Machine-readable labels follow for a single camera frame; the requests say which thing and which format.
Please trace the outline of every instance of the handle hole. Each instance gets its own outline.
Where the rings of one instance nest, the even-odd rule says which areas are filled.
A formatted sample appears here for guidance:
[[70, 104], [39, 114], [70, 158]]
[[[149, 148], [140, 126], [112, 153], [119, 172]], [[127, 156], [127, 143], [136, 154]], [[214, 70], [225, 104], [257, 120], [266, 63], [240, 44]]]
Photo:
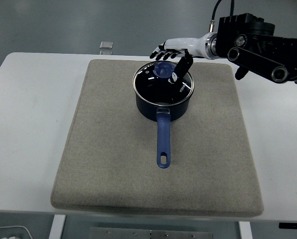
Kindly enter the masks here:
[[166, 152], [162, 152], [160, 157], [160, 161], [162, 164], [166, 164], [167, 163], [167, 153]]

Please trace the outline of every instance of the small white object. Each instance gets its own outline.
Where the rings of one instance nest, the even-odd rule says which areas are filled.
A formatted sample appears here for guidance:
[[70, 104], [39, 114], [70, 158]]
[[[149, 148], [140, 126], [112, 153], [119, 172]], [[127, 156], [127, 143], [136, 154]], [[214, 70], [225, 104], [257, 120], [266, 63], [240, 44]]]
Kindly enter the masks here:
[[112, 41], [102, 41], [99, 46], [100, 49], [112, 49], [112, 47], [113, 47]]
[[253, 239], [250, 222], [239, 222], [241, 239]]
[[61, 239], [65, 215], [54, 215], [49, 239]]

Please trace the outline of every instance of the blue handle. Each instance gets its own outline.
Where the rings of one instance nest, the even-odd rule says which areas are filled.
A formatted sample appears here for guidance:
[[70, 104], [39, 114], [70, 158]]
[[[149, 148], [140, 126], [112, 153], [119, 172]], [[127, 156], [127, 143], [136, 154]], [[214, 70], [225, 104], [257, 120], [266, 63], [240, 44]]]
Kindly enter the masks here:
[[168, 109], [157, 109], [157, 165], [168, 168], [170, 165], [170, 113]]

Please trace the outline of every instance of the robotic hand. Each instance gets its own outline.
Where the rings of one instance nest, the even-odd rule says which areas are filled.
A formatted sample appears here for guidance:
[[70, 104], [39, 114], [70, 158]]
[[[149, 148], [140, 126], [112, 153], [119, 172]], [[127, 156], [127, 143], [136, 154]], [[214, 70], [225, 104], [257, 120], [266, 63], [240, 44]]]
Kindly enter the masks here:
[[209, 32], [202, 38], [175, 38], [168, 39], [163, 44], [159, 45], [150, 58], [156, 57], [156, 60], [175, 58], [180, 54], [189, 54], [192, 57], [201, 57], [209, 60], [219, 58], [215, 53], [216, 33]]
[[237, 80], [251, 71], [278, 84], [287, 81], [297, 84], [297, 39], [274, 37], [274, 28], [273, 24], [249, 13], [222, 17], [218, 33], [209, 32], [199, 39], [169, 39], [150, 58], [166, 60], [185, 54], [169, 79], [172, 84], [186, 74], [194, 57], [228, 58], [239, 66]]

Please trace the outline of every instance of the felt pad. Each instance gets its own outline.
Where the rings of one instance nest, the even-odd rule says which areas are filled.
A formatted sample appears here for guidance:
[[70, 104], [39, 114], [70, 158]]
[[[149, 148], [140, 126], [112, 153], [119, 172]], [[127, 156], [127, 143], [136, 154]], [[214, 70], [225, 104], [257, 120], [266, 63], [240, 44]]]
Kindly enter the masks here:
[[147, 62], [92, 60], [56, 175], [56, 208], [240, 216], [263, 204], [231, 67], [194, 63], [195, 91], [171, 122], [171, 165], [156, 163], [157, 123], [137, 109], [132, 78]]

